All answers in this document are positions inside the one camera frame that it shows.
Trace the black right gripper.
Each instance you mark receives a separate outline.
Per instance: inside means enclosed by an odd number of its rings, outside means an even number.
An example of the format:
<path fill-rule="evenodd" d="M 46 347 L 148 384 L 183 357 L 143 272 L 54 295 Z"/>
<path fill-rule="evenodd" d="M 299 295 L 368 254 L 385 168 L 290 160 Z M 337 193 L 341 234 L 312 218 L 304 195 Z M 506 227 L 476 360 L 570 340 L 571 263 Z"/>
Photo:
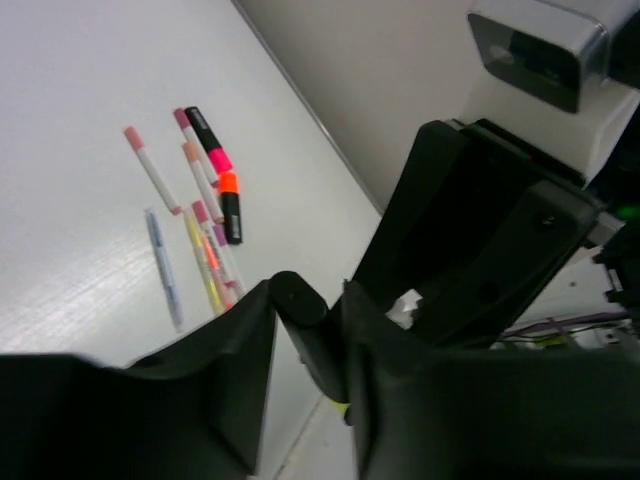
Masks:
<path fill-rule="evenodd" d="M 485 346 L 605 209 L 581 174 L 497 125 L 432 121 L 416 134 L 354 280 L 381 309 L 417 291 L 412 330 L 426 344 Z"/>

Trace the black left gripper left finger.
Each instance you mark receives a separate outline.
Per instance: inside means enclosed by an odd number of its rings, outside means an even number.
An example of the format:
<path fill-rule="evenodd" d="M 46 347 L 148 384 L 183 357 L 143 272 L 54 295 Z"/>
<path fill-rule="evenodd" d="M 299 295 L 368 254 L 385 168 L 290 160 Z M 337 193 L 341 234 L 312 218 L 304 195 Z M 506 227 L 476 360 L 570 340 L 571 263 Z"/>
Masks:
<path fill-rule="evenodd" d="M 244 479 L 258 469 L 275 340 L 269 285 L 127 368 L 1 358 L 5 479 Z"/>

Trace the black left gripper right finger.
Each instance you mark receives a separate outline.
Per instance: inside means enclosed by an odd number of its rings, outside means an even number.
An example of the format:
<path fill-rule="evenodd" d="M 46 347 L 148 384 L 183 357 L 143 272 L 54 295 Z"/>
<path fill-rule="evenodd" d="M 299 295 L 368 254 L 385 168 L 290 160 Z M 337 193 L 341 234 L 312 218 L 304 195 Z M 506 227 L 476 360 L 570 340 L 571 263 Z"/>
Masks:
<path fill-rule="evenodd" d="M 430 347 L 354 282 L 342 321 L 361 479 L 635 479 L 639 358 Z"/>

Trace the yellow highlighter black body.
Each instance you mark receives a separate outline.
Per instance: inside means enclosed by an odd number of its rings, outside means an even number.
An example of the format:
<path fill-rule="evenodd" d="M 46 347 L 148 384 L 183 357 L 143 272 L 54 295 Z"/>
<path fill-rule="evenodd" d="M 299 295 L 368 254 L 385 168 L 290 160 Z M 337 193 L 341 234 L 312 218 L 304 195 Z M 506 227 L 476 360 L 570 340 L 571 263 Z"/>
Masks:
<path fill-rule="evenodd" d="M 269 282 L 269 295 L 301 363 L 319 390 L 346 416 L 344 342 L 324 298 L 293 271 L 275 274 Z"/>

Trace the orange highlighter black body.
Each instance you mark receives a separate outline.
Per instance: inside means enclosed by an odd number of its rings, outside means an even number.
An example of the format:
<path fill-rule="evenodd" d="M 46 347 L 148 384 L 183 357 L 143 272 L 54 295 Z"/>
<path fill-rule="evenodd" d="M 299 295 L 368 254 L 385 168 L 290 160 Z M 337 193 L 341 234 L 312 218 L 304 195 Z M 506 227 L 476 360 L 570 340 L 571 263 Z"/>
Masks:
<path fill-rule="evenodd" d="M 237 177 L 232 171 L 219 175 L 218 192 L 224 214 L 226 240 L 229 244 L 239 245 L 243 242 L 240 195 Z"/>

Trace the pink highlighter black body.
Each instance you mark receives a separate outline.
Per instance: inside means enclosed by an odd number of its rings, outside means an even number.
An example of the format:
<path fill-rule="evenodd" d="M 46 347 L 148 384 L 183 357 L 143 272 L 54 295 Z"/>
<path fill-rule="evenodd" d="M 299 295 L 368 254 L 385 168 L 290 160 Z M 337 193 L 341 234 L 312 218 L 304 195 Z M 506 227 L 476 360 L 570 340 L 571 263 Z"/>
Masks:
<path fill-rule="evenodd" d="M 185 113 L 215 171 L 218 174 L 232 171 L 233 164 L 229 156 L 200 109 L 190 106 L 185 109 Z"/>

